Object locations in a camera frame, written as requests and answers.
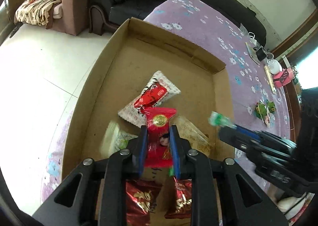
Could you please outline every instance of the cardboard box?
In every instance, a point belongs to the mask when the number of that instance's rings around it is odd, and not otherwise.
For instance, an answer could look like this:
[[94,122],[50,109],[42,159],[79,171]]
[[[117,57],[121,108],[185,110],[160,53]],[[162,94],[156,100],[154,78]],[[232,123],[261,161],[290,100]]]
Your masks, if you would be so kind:
[[[209,136],[214,146],[211,158],[234,156],[234,148],[218,140],[217,128],[207,120],[212,111],[233,119],[225,64],[180,36],[132,18],[111,37],[79,96],[66,139],[62,178],[87,157],[103,159],[99,150],[110,120],[126,132],[139,133],[138,127],[120,118],[117,112],[141,93],[157,70],[181,90],[162,106],[176,108],[177,114]],[[163,218],[165,193],[169,192],[165,189],[170,184],[166,176],[163,171],[156,177],[164,186],[157,198],[156,213],[151,214],[151,225],[184,224],[185,220]]]

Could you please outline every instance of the table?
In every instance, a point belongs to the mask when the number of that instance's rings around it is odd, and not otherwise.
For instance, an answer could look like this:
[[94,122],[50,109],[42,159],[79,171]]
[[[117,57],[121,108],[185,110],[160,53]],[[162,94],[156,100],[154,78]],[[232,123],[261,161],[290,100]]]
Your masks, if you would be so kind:
[[[145,21],[173,32],[206,49],[226,63],[235,123],[250,130],[264,130],[289,139],[289,114],[284,89],[273,94],[263,66],[249,56],[245,43],[255,45],[230,20],[201,0],[167,0]],[[254,114],[262,100],[274,101],[276,113],[268,128]],[[254,164],[245,153],[235,150],[235,159],[266,192],[269,183],[254,173]]]

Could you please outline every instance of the cardboard box flap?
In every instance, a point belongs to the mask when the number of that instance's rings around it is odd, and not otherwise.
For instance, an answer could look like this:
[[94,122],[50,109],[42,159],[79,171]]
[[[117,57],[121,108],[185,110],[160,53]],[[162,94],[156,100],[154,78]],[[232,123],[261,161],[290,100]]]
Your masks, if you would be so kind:
[[148,22],[131,18],[128,29],[129,33],[133,33],[139,40],[148,42],[186,58],[212,74],[220,72],[225,68],[225,63],[223,61],[214,55],[211,55],[211,53],[205,49]]

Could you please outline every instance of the metal screw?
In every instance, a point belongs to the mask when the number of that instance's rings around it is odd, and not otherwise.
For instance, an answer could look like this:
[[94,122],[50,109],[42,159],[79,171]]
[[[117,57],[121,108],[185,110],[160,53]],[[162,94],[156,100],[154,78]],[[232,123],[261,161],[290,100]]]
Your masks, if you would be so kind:
[[234,160],[233,159],[231,159],[231,158],[226,158],[225,159],[225,164],[226,165],[234,165]]
[[89,166],[89,165],[91,165],[93,163],[93,161],[94,160],[92,158],[86,158],[85,160],[83,160],[83,164],[85,166]]
[[190,156],[196,156],[196,155],[198,154],[198,151],[195,150],[195,149],[190,149],[190,150],[188,151],[188,154],[189,154]]
[[119,152],[121,155],[128,155],[128,154],[130,154],[130,151],[128,150],[128,149],[122,149],[122,150],[120,150],[120,152]]

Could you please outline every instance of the window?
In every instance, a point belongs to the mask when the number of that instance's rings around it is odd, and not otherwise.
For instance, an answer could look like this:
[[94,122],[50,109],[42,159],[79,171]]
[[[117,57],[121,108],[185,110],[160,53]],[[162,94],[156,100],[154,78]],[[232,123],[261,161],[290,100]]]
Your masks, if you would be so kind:
[[317,80],[318,48],[316,48],[306,59],[296,65],[297,78],[303,89],[318,87]]

